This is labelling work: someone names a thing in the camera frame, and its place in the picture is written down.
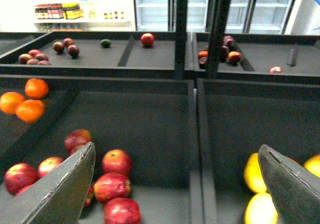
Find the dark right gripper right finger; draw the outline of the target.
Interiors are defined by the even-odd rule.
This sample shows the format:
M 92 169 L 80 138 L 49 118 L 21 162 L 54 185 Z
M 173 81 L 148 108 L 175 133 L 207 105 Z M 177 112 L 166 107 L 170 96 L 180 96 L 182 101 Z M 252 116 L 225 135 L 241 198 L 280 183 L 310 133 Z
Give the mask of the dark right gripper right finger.
M 265 144 L 258 161 L 282 222 L 319 223 L 320 178 Z

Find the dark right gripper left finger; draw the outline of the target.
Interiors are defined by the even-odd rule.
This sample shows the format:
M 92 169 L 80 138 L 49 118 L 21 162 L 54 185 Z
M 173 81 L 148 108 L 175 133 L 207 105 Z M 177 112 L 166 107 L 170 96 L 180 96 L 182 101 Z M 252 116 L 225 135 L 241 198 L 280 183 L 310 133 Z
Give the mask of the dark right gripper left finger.
M 95 170 L 88 142 L 62 164 L 1 208 L 1 223 L 77 223 Z

